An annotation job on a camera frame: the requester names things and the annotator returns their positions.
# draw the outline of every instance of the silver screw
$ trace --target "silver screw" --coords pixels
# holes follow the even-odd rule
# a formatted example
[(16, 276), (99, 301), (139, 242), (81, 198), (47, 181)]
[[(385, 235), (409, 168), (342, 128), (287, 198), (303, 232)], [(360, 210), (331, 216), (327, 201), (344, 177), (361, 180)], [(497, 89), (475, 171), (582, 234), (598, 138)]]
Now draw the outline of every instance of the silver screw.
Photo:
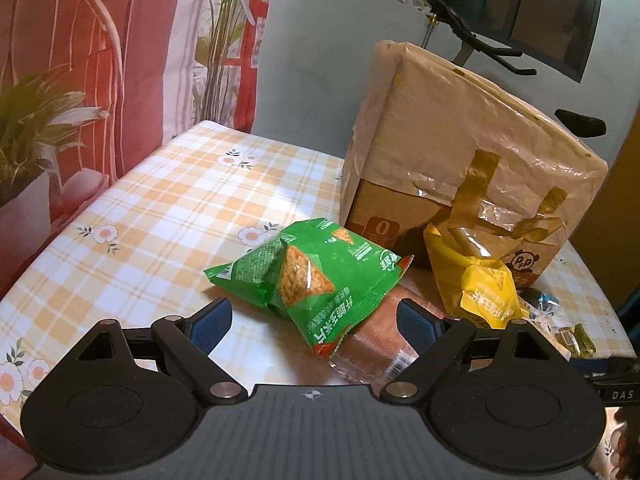
[(220, 399), (232, 399), (242, 392), (242, 386), (236, 383), (216, 383), (210, 387), (211, 395)]
[(398, 399), (408, 399), (418, 393), (418, 386), (411, 383), (391, 383), (386, 387), (386, 392)]

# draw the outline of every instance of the brown door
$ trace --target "brown door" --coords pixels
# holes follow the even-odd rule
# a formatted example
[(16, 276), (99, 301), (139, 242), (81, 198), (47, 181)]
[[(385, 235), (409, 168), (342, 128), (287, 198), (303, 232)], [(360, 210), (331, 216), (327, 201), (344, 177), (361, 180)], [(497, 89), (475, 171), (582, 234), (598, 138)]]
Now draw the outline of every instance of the brown door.
[(640, 285), (640, 112), (572, 243), (613, 307), (620, 307)]

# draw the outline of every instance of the crosshair symbol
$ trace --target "crosshair symbol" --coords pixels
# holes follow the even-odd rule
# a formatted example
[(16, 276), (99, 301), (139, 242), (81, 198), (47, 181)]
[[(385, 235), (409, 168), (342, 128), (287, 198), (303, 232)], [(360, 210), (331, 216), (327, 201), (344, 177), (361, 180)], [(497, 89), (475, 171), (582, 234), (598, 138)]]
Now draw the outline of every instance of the crosshair symbol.
[(322, 394), (318, 390), (309, 390), (308, 392), (303, 393), (303, 395), (311, 401), (322, 397)]

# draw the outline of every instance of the tortilla chip image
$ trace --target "tortilla chip image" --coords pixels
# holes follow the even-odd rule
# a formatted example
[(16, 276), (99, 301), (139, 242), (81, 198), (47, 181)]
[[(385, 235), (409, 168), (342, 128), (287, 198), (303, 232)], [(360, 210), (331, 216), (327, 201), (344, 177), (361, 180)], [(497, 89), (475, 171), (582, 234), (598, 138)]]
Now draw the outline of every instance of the tortilla chip image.
[(347, 242), (348, 244), (353, 245), (353, 238), (351, 238), (351, 233), (344, 227), (341, 227), (340, 229), (334, 231), (332, 235), (338, 238), (338, 240), (342, 240), (343, 242)]
[(278, 290), (284, 306), (289, 308), (309, 296), (335, 292), (335, 286), (305, 253), (290, 245), (282, 265)]

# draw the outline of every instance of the tablecloth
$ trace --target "tablecloth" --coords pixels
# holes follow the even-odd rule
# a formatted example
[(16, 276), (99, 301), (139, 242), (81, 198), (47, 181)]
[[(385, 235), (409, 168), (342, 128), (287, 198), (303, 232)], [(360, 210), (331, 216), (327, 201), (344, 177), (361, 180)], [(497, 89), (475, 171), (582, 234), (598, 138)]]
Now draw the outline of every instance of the tablecloth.
[[(205, 122), (107, 190), (34, 261), (0, 302), (0, 410), (20, 407), (98, 320), (149, 326), (222, 296), (203, 269), (231, 262), (292, 222), (337, 221), (342, 161)], [(599, 356), (632, 354), (618, 319), (570, 244), (537, 286), (583, 322)], [(255, 383), (340, 384), (286, 320), (233, 300), (234, 322), (211, 357)]]

